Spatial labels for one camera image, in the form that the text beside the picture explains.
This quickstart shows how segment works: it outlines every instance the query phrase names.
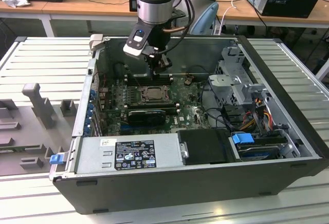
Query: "power supply label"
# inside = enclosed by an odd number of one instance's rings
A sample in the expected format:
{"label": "power supply label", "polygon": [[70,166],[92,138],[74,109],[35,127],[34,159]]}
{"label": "power supply label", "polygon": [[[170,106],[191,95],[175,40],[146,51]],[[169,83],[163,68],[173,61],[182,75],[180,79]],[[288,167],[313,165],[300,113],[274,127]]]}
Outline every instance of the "power supply label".
{"label": "power supply label", "polygon": [[117,142],[116,170],[150,169],[156,167],[154,140]]}

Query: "blue tab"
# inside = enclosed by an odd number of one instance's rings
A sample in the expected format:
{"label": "blue tab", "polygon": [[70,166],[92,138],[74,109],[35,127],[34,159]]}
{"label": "blue tab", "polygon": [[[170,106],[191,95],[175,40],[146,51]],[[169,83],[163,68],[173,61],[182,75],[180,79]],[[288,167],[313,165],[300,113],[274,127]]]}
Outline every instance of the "blue tab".
{"label": "blue tab", "polygon": [[94,105],[91,103],[88,103],[88,109],[90,109],[90,110],[94,109]]}
{"label": "blue tab", "polygon": [[87,118],[87,119],[84,120],[84,123],[87,124],[87,125],[90,125],[91,120]]}
{"label": "blue tab", "polygon": [[91,97],[95,97],[96,96],[96,91],[94,91],[93,89],[90,90],[90,96]]}
{"label": "blue tab", "polygon": [[255,143],[250,133],[236,133],[232,136],[234,144],[237,143]]}
{"label": "blue tab", "polygon": [[64,155],[59,154],[59,155],[52,155],[49,160],[50,164],[64,164]]}

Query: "motherboard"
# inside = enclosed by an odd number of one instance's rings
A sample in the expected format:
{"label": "motherboard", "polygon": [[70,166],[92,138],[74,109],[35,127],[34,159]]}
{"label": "motherboard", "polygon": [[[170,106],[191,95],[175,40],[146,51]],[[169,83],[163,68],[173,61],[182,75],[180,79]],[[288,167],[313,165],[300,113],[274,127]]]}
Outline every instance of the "motherboard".
{"label": "motherboard", "polygon": [[108,105],[103,109],[107,136],[210,128],[200,106],[201,89],[201,82],[181,76],[153,82],[142,78],[113,80],[108,85]]}

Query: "white cable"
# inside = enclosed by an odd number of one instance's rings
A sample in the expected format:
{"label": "white cable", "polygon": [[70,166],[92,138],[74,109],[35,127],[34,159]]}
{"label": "white cable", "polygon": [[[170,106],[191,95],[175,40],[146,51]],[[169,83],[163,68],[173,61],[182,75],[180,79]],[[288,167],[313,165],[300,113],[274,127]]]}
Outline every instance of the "white cable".
{"label": "white cable", "polygon": [[222,33],[222,27],[223,27],[222,24],[223,24],[224,17],[225,17],[225,14],[227,13],[227,11],[230,10],[231,8],[237,9],[237,7],[233,4],[233,2],[235,2],[235,0],[231,0],[231,5],[232,6],[227,8],[226,11],[223,14],[222,21],[221,21],[221,24],[220,24],[220,31],[218,32],[218,35],[221,35],[221,33]]}
{"label": "white cable", "polygon": [[221,35],[221,33],[222,33],[222,28],[223,28],[223,21],[224,21],[224,17],[225,17],[225,14],[226,14],[226,13],[227,13],[227,11],[228,11],[228,10],[230,10],[231,8],[235,8],[235,9],[236,9],[236,7],[235,7],[235,6],[233,6],[233,7],[229,7],[229,8],[227,8],[227,9],[226,9],[226,11],[224,12],[224,14],[223,14],[223,17],[222,17],[222,21],[221,21],[221,27],[220,27],[220,31],[219,31],[218,35]]}

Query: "circuit board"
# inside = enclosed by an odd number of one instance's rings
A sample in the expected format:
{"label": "circuit board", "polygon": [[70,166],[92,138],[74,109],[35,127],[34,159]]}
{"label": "circuit board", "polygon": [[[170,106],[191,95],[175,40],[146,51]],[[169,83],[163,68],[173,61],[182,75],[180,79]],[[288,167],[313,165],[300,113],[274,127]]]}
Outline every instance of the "circuit board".
{"label": "circuit board", "polygon": [[[184,77],[174,77],[171,85],[157,87],[141,85],[127,86],[122,80],[115,81],[109,86],[110,108],[104,110],[107,116],[107,135],[161,134],[175,133],[180,129],[210,128],[207,116],[201,110],[199,103],[199,95],[201,92],[200,84],[192,82],[189,85],[185,85],[185,80]],[[157,88],[166,93],[163,95],[163,98],[161,95],[157,95]],[[149,95],[153,94],[154,98],[150,96],[147,96],[149,98],[146,98],[146,95],[143,94],[137,95],[137,93],[144,93],[141,92],[141,90],[146,89],[149,90]],[[156,103],[163,101],[165,105],[177,105],[177,103],[179,103],[179,108],[175,108],[174,113],[171,111],[171,113],[168,114],[167,112],[166,121],[162,125],[130,126],[126,119],[127,114],[132,110],[136,110],[134,107],[136,103],[138,104],[146,101],[154,101]],[[140,110],[155,109],[158,110],[158,108],[152,107],[152,102],[149,106],[140,108]]]}

